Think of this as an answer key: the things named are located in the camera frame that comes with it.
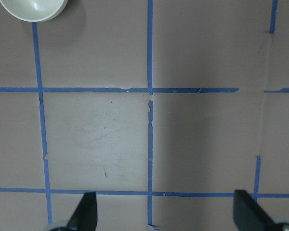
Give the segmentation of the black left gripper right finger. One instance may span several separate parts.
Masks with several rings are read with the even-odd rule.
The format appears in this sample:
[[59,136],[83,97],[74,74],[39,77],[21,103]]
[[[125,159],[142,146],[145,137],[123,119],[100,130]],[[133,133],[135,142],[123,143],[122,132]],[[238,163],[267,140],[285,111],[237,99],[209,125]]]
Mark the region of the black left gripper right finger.
[[233,220],[239,231],[278,231],[279,225],[255,202],[246,190],[235,190]]

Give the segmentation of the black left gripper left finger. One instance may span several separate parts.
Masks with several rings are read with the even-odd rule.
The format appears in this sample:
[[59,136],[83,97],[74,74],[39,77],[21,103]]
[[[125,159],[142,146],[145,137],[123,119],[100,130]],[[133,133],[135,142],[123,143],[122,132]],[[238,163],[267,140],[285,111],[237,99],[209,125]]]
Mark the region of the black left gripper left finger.
[[66,228],[71,231],[95,231],[97,227],[96,192],[84,193]]

